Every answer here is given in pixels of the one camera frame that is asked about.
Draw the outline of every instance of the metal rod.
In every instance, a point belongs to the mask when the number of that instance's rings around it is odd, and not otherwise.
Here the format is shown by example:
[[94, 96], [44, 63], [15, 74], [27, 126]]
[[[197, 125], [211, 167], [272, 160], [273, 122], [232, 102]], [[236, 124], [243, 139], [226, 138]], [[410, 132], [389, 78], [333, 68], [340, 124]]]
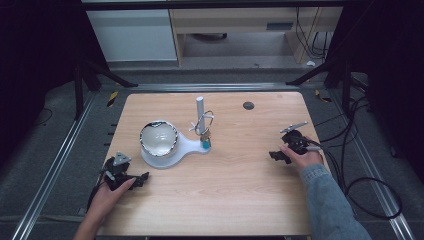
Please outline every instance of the metal rod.
[[59, 3], [57, 7], [80, 11], [154, 10], [154, 9], [207, 9], [207, 8], [273, 8], [273, 7], [344, 7], [357, 6], [370, 0], [215, 0], [215, 1], [149, 1]]
[[55, 160], [52, 163], [46, 177], [44, 178], [40, 188], [37, 191], [34, 199], [32, 200], [30, 206], [28, 207], [25, 215], [22, 217], [18, 223], [12, 239], [27, 239], [31, 233], [32, 228], [37, 221], [38, 216], [40, 215], [41, 210], [44, 207], [44, 204], [47, 201], [47, 198], [56, 183], [57, 178], [59, 177], [60, 171], [62, 170], [63, 165], [66, 162], [66, 159], [69, 155], [69, 152], [72, 149], [72, 146], [81, 130], [81, 127], [88, 115], [88, 112], [91, 109], [95, 93], [91, 92], [87, 97], [85, 110], [82, 112], [81, 117], [78, 120], [75, 120], [72, 124], [71, 129], [68, 132], [58, 154], [56, 155]]
[[205, 113], [203, 97], [198, 97], [196, 99], [196, 103], [197, 103], [197, 119], [199, 119], [198, 133], [200, 134], [205, 131], [205, 118], [202, 117], [203, 114]]

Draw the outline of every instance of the robotic hand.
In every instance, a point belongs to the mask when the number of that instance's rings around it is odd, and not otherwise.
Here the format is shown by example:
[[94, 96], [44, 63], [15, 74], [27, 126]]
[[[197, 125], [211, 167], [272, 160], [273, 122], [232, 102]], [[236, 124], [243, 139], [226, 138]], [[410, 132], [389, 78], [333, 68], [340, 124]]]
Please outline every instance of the robotic hand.
[[[299, 127], [304, 126], [306, 124], [308, 124], [308, 122], [305, 121], [303, 123], [299, 123], [299, 124], [296, 124], [296, 125], [290, 125], [288, 128], [280, 131], [280, 133], [286, 133], [281, 138], [283, 140], [283, 142], [287, 143], [288, 148], [290, 148], [291, 150], [293, 150], [294, 152], [296, 152], [299, 155], [303, 155], [309, 150], [319, 150], [320, 149], [319, 147], [309, 146], [308, 142], [304, 140], [305, 138], [302, 136], [302, 134], [298, 130], [295, 130], [296, 128], [299, 128]], [[281, 151], [269, 152], [269, 155], [271, 156], [271, 158], [274, 158], [275, 161], [284, 160], [286, 162], [286, 164], [291, 163], [290, 158], [287, 157]]]
[[129, 188], [132, 190], [135, 187], [143, 187], [144, 181], [149, 178], [149, 172], [142, 174], [141, 176], [127, 175], [127, 169], [130, 166], [131, 158], [125, 156], [121, 152], [117, 152], [115, 157], [111, 157], [106, 160], [105, 166], [102, 172], [106, 175], [105, 181], [109, 186], [110, 190], [114, 191], [121, 186], [125, 181], [136, 178], [133, 185]]

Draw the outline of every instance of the white lamp base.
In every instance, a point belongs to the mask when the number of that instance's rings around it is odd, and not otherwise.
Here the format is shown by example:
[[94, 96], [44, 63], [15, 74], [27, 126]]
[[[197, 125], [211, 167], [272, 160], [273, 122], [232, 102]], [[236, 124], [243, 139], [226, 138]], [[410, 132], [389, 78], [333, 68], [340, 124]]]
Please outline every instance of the white lamp base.
[[211, 148], [202, 147], [200, 140], [190, 140], [178, 132], [178, 143], [175, 152], [169, 157], [154, 157], [141, 150], [141, 156], [149, 166], [156, 169], [167, 169], [177, 165], [186, 155], [192, 153], [206, 154]]

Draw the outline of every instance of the white cabinet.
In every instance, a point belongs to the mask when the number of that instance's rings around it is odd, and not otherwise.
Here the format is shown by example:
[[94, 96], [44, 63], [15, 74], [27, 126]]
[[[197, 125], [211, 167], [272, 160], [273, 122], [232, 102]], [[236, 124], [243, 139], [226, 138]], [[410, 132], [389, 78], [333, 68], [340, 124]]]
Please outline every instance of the white cabinet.
[[137, 68], [151, 61], [177, 64], [168, 10], [87, 11], [87, 15], [111, 69]]

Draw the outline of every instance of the cable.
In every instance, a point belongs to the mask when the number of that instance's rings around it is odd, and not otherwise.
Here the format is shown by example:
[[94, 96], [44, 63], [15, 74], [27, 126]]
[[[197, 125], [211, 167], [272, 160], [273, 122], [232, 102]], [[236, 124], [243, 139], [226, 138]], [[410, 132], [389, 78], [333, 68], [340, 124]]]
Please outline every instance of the cable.
[[42, 125], [42, 124], [48, 122], [50, 120], [50, 118], [52, 118], [53, 111], [51, 109], [49, 109], [49, 108], [43, 108], [43, 110], [48, 111], [50, 113], [50, 115], [47, 117], [47, 119], [45, 119], [45, 120], [43, 120], [41, 122], [38, 122], [38, 123], [34, 123], [34, 126]]
[[[373, 178], [373, 177], [360, 177], [360, 178], [357, 178], [357, 179], [353, 180], [351, 183], [349, 183], [347, 186], [346, 186], [346, 182], [345, 182], [345, 173], [344, 173], [344, 161], [345, 161], [345, 158], [344, 157], [345, 157], [345, 149], [346, 149], [346, 145], [347, 145], [347, 137], [349, 135], [349, 132], [350, 132], [352, 126], [355, 125], [355, 127], [356, 127], [356, 124], [354, 122], [355, 113], [357, 112], [357, 110], [359, 108], [362, 108], [362, 107], [368, 105], [368, 104], [364, 104], [364, 105], [358, 107], [359, 102], [362, 101], [363, 99], [365, 99], [365, 97], [362, 97], [362, 98], [356, 100], [352, 104], [352, 106], [350, 107], [350, 109], [349, 109], [349, 113], [348, 113], [348, 115], [350, 116], [349, 122], [348, 122], [348, 125], [345, 128], [345, 130], [343, 130], [343, 132], [345, 132], [345, 135], [343, 137], [343, 143], [341, 145], [342, 146], [342, 154], [341, 154], [340, 167], [338, 166], [338, 164], [337, 164], [334, 156], [330, 153], [330, 151], [328, 151], [328, 148], [330, 148], [330, 147], [327, 147], [326, 148], [326, 147], [322, 146], [321, 144], [319, 144], [319, 143], [317, 143], [315, 141], [306, 139], [306, 138], [299, 138], [299, 137], [293, 137], [293, 138], [302, 139], [304, 141], [307, 141], [308, 143], [311, 143], [311, 144], [314, 144], [316, 146], [319, 146], [324, 151], [324, 153], [329, 156], [329, 159], [331, 160], [331, 162], [332, 162], [332, 164], [334, 166], [334, 171], [336, 173], [337, 184], [339, 185], [339, 187], [341, 188], [341, 190], [345, 194], [346, 198], [349, 198], [352, 201], [353, 204], [355, 204], [358, 208], [360, 208], [365, 213], [367, 213], [367, 214], [369, 214], [369, 215], [371, 215], [373, 217], [384, 219], [384, 220], [390, 220], [390, 219], [394, 219], [394, 218], [398, 217], [402, 213], [402, 210], [403, 210], [402, 199], [399, 196], [399, 194], [393, 189], [393, 187], [391, 187], [388, 183], [386, 183], [386, 182], [384, 182], [384, 181], [382, 181], [380, 179]], [[342, 115], [343, 114], [340, 114], [338, 116], [335, 116], [335, 117], [331, 118], [330, 120], [335, 119], [335, 118], [337, 118], [339, 116], [342, 116]], [[355, 136], [351, 140], [349, 140], [349, 141], [352, 141], [356, 137], [357, 133], [358, 133], [358, 131], [356, 131]], [[358, 184], [358, 183], [363, 182], [363, 181], [374, 181], [374, 182], [377, 182], [378, 184], [382, 184], [385, 187], [387, 187], [390, 190], [390, 192], [392, 193], [392, 195], [396, 199], [396, 203], [398, 204], [398, 207], [399, 207], [398, 210], [397, 210], [397, 212], [394, 213], [391, 216], [381, 215], [381, 214], [377, 214], [377, 213], [375, 213], [375, 212], [373, 212], [371, 210], [368, 210], [363, 205], [359, 204], [358, 201], [356, 201], [350, 195], [350, 190], [351, 190], [351, 188], [353, 186], [355, 186], [355, 184]]]
[[[305, 39], [305, 43], [303, 43], [302, 39], [299, 37], [298, 28], [302, 32], [303, 38]], [[303, 31], [302, 26], [300, 25], [300, 22], [299, 22], [299, 7], [296, 7], [296, 28], [295, 28], [295, 30], [296, 30], [295, 32], [296, 32], [297, 39], [299, 40], [300, 44], [302, 44], [303, 49], [305, 50], [308, 57], [311, 58], [311, 59], [322, 59], [322, 55], [314, 55], [313, 52], [311, 51], [311, 49], [308, 46], [308, 40], [306, 39], [305, 32]]]
[[[395, 213], [395, 214], [393, 214], [392, 216], [386, 216], [386, 215], [380, 215], [380, 214], [376, 214], [376, 213], [374, 213], [374, 212], [372, 212], [372, 211], [370, 211], [370, 210], [368, 210], [368, 209], [366, 209], [364, 206], [362, 206], [362, 205], [360, 205], [352, 196], [350, 196], [349, 195], [349, 190], [352, 188], [352, 186], [354, 186], [355, 184], [357, 184], [357, 183], [359, 183], [359, 182], [362, 182], [362, 181], [375, 181], [375, 182], [378, 182], [378, 183], [380, 183], [380, 184], [382, 184], [382, 185], [384, 185], [384, 186], [386, 186], [389, 190], [390, 190], [390, 192], [393, 194], [393, 196], [396, 198], [396, 203], [398, 204], [398, 206], [399, 206], [399, 209], [398, 209], [398, 211]], [[368, 213], [369, 215], [371, 215], [371, 216], [373, 216], [373, 217], [376, 217], [376, 218], [381, 218], [381, 219], [385, 219], [385, 220], [390, 220], [390, 219], [393, 219], [393, 218], [396, 218], [396, 217], [398, 217], [401, 213], [402, 213], [402, 210], [403, 210], [403, 203], [402, 203], [402, 199], [400, 198], [400, 196], [399, 196], [399, 194], [389, 185], [389, 184], [387, 184], [387, 183], [385, 183], [385, 182], [383, 182], [383, 181], [381, 181], [380, 179], [378, 179], [378, 178], [372, 178], [372, 177], [361, 177], [361, 178], [357, 178], [357, 179], [355, 179], [354, 181], [352, 181], [350, 184], [349, 184], [349, 186], [347, 186], [347, 188], [346, 188], [346, 190], [345, 190], [345, 195], [347, 196], [347, 197], [349, 197], [349, 199], [357, 206], [357, 207], [359, 207], [360, 209], [362, 209], [362, 211], [364, 211], [364, 212], [366, 212], [366, 213]]]
[[[399, 216], [403, 210], [403, 204], [402, 204], [402, 199], [399, 197], [399, 194], [387, 183], [383, 182], [380, 179], [377, 178], [371, 178], [371, 177], [361, 177], [358, 179], [355, 179], [354, 181], [352, 181], [347, 187], [345, 184], [345, 176], [344, 176], [344, 156], [345, 156], [345, 150], [346, 150], [346, 140], [347, 140], [347, 136], [349, 135], [349, 132], [352, 128], [353, 122], [354, 122], [354, 118], [355, 118], [355, 113], [358, 107], [359, 102], [364, 99], [365, 97], [360, 98], [359, 100], [355, 101], [354, 104], [352, 104], [351, 108], [350, 108], [350, 119], [349, 119], [349, 123], [347, 126], [347, 130], [346, 130], [346, 134], [343, 138], [343, 144], [342, 144], [342, 154], [341, 154], [341, 161], [340, 161], [340, 173], [341, 173], [341, 178], [342, 178], [342, 182], [343, 182], [343, 192], [345, 194], [346, 197], [348, 197], [357, 207], [359, 207], [360, 209], [362, 209], [364, 212], [366, 212], [367, 214], [374, 216], [376, 218], [381, 218], [381, 219], [385, 219], [385, 220], [389, 220], [389, 219], [393, 219], [396, 218], [397, 216]], [[391, 192], [392, 194], [395, 196], [396, 198], [396, 202], [399, 206], [398, 211], [393, 214], [392, 216], [383, 216], [380, 214], [376, 214], [370, 210], [367, 210], [365, 207], [363, 207], [362, 205], [360, 205], [352, 196], [349, 195], [349, 190], [351, 189], [352, 186], [354, 186], [356, 183], [359, 183], [361, 181], [376, 181], [380, 184], [385, 185]]]

